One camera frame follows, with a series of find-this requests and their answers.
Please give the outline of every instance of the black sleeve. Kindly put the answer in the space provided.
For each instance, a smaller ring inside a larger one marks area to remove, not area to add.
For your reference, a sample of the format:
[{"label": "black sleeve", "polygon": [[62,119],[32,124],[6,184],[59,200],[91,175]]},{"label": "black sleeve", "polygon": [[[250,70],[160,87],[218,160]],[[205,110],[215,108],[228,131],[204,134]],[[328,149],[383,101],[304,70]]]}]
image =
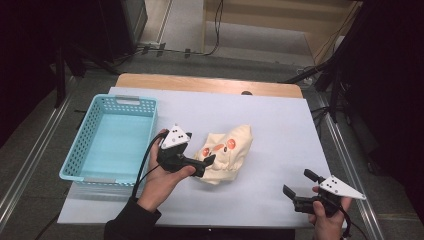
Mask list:
[{"label": "black sleeve", "polygon": [[105,240],[147,239],[161,213],[151,213],[137,204],[137,199],[130,198],[124,209],[114,219],[106,223]]}]

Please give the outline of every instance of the basket handle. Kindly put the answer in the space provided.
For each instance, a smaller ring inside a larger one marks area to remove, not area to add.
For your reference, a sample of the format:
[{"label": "basket handle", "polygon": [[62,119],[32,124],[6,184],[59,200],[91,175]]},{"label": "basket handle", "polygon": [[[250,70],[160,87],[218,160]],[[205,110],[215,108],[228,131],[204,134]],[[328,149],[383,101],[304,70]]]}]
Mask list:
[{"label": "basket handle", "polygon": [[137,96],[125,96],[125,95],[116,95],[115,102],[117,104],[125,105],[140,105],[141,100]]}]

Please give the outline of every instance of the light blue plastic basket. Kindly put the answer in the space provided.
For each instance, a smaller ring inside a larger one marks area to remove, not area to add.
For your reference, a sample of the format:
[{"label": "light blue plastic basket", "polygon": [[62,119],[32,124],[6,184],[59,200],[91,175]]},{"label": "light blue plastic basket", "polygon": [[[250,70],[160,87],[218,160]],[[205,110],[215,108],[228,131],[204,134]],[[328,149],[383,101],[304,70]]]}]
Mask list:
[{"label": "light blue plastic basket", "polygon": [[95,96],[60,178],[77,183],[134,185],[154,137],[156,107],[157,101],[151,98]]}]

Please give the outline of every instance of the human hand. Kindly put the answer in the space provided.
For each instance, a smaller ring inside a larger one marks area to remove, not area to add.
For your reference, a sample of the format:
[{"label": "human hand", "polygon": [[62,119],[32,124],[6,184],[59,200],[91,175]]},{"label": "human hand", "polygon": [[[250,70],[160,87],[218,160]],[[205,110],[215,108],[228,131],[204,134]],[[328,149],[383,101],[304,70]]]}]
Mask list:
[{"label": "human hand", "polygon": [[[318,186],[313,187],[312,191],[318,192]],[[345,211],[349,209],[351,198],[342,197],[341,205]],[[332,217],[325,215],[325,209],[321,202],[313,203],[315,215],[309,215],[309,222],[315,225],[314,240],[339,240],[344,221],[344,215],[337,211]]]},{"label": "human hand", "polygon": [[146,184],[143,192],[137,201],[137,204],[150,212],[155,212],[174,190],[175,186],[184,178],[192,175],[196,169],[193,166],[181,168],[178,172],[170,173],[161,166],[158,166],[156,161],[159,151],[159,143],[162,139],[159,138],[153,144],[150,150],[149,170],[156,168],[147,175]]}]

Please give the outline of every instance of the white table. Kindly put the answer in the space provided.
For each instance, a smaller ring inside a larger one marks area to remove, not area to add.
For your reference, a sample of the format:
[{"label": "white table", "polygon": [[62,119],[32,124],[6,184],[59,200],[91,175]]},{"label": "white table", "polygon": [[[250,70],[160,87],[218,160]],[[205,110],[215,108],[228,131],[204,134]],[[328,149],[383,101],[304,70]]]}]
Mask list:
[{"label": "white table", "polygon": [[[282,193],[286,184],[299,196],[315,195],[315,183],[303,176],[305,168],[330,175],[306,100],[116,87],[110,94],[157,98],[158,131],[178,123],[193,133],[188,157],[202,147],[209,132],[252,126],[252,147],[237,178],[218,186],[185,179],[159,207],[163,216],[158,225],[311,227],[306,214],[294,212]],[[73,184],[58,223],[105,223],[116,217],[130,194],[131,188]]]}]

